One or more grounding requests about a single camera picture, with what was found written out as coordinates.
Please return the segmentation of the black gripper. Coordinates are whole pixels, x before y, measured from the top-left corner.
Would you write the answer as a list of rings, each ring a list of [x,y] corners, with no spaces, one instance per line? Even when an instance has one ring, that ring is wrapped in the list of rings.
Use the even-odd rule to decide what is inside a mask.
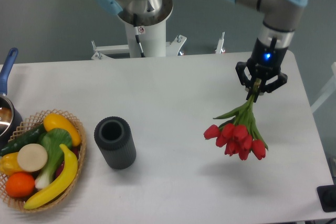
[[[261,94],[272,93],[287,83],[288,76],[280,72],[287,49],[288,47],[271,48],[257,38],[247,62],[240,61],[235,67],[240,84],[248,91],[246,99],[253,95],[253,102],[256,103]],[[245,69],[248,70],[250,79],[245,74]],[[277,79],[266,84],[264,80],[274,76],[277,76]]]

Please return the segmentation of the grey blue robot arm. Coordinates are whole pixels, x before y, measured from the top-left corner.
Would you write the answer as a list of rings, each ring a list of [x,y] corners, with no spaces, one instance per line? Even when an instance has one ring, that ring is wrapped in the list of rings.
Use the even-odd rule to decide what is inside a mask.
[[[132,58],[164,57],[166,20],[172,0],[95,0],[107,13],[118,16],[127,32]],[[287,82],[281,64],[308,0],[228,0],[263,13],[263,25],[250,58],[236,65],[240,83],[256,101]]]

